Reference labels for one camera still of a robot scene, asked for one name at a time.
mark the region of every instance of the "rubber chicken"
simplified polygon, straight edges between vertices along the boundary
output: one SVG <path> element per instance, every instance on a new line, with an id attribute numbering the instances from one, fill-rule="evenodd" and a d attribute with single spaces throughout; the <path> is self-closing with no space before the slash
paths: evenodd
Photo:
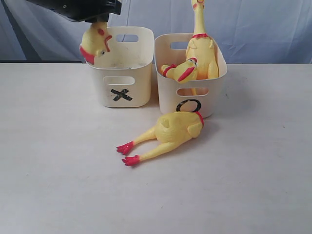
<path id="1" fill-rule="evenodd" d="M 108 40 L 111 38 L 112 35 L 107 30 L 107 22 L 92 23 L 82 36 L 80 52 L 88 63 L 94 64 L 95 57 L 101 57 L 106 52 L 110 52 Z"/>
<path id="2" fill-rule="evenodd" d="M 161 72 L 164 77 L 174 79 L 179 83 L 186 83 L 197 78 L 197 59 L 190 58 L 179 66 L 163 65 Z M 192 88 L 192 95 L 196 95 L 196 88 Z"/>
<path id="3" fill-rule="evenodd" d="M 197 138 L 204 126 L 198 112 L 173 112 L 162 115 L 155 126 L 140 135 L 134 141 L 117 147 L 117 152 L 127 155 L 136 145 L 151 139 L 160 142 L 155 149 L 139 156 L 125 157 L 122 162 L 133 166 L 142 161 L 170 152 L 192 138 Z"/>
<path id="4" fill-rule="evenodd" d="M 197 59 L 197 79 L 212 79 L 219 77 L 216 60 L 217 47 L 215 41 L 206 33 L 204 23 L 204 1 L 192 0 L 195 13 L 195 27 L 193 37 L 186 49 L 186 59 Z"/>

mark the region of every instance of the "black o symbol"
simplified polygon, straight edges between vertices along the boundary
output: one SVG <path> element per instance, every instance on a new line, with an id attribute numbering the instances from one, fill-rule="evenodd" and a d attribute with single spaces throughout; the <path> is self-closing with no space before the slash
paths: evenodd
<path id="1" fill-rule="evenodd" d="M 200 103 L 200 101 L 198 101 L 198 100 L 196 100 L 196 99 L 186 99 L 186 100 L 184 100 L 183 102 L 181 102 L 178 106 L 176 106 L 176 111 L 177 111 L 177 112 L 178 112 L 178 111 L 181 111 L 181 107 L 182 107 L 185 103 L 187 103 L 187 102 L 189 102 L 189 101 L 194 101 L 194 102 L 197 103 L 196 109 L 195 109 L 194 111 L 192 111 L 192 112 L 198 112 L 198 111 L 201 109 L 201 103 Z"/>

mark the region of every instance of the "black x sticker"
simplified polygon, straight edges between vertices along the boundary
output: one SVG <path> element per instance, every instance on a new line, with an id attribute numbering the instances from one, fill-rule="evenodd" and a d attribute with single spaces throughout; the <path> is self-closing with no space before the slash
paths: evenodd
<path id="1" fill-rule="evenodd" d="M 129 90 L 127 89 L 123 89 L 121 92 L 116 91 L 115 89 L 112 89 L 111 92 L 113 94 L 116 94 L 117 96 L 113 99 L 114 101 L 118 101 L 121 98 L 126 99 L 127 101 L 131 101 L 132 97 L 126 95 L 127 92 L 129 92 Z"/>

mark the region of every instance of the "white plastic basket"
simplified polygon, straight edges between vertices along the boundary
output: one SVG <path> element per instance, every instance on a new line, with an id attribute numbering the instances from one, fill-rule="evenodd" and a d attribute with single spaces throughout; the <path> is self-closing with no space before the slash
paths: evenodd
<path id="1" fill-rule="evenodd" d="M 191 80 L 180 84 L 173 79 L 161 75 L 161 66 L 181 64 L 185 62 L 186 49 L 172 49 L 173 42 L 188 42 L 193 34 L 165 34 L 155 39 L 155 65 L 157 69 L 158 95 L 160 111 L 163 114 L 174 111 L 198 111 L 203 118 L 213 113 L 217 98 L 222 91 L 223 81 L 227 74 L 227 64 L 217 47 L 217 63 L 219 66 L 219 77 L 214 79 Z M 179 89 L 207 88 L 209 91 L 204 95 L 182 96 L 178 94 Z"/>
<path id="2" fill-rule="evenodd" d="M 89 65 L 98 99 L 107 107 L 139 107 L 151 97 L 154 34 L 144 27 L 109 27 L 111 52 Z M 120 42 L 118 36 L 136 35 L 138 41 Z"/>

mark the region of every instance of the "yellow rubber chicken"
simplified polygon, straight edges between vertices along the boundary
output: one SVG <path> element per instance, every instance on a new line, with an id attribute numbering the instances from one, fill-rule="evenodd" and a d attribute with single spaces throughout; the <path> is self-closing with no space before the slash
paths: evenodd
<path id="1" fill-rule="evenodd" d="M 197 58 L 197 79 L 212 79 L 219 77 L 216 59 L 217 47 L 215 41 L 206 33 L 203 13 L 204 1 L 192 0 L 195 27 L 193 37 L 186 49 L 186 59 Z"/>
<path id="2" fill-rule="evenodd" d="M 175 65 L 163 65 L 161 72 L 164 77 L 174 79 L 179 83 L 186 83 L 190 80 L 196 80 L 197 78 L 197 59 L 190 58 L 179 66 Z M 192 88 L 192 94 L 196 95 L 196 89 Z"/>
<path id="3" fill-rule="evenodd" d="M 117 147 L 117 152 L 127 155 L 141 142 L 157 139 L 160 145 L 139 156 L 125 157 L 122 162 L 133 166 L 142 161 L 170 152 L 192 138 L 197 138 L 204 126 L 204 121 L 198 112 L 173 112 L 161 116 L 156 125 L 140 135 L 134 141 Z"/>
<path id="4" fill-rule="evenodd" d="M 107 22 L 92 23 L 90 28 L 83 34 L 80 52 L 86 61 L 94 64 L 95 57 L 101 57 L 110 52 L 108 40 L 112 38 L 107 30 Z"/>

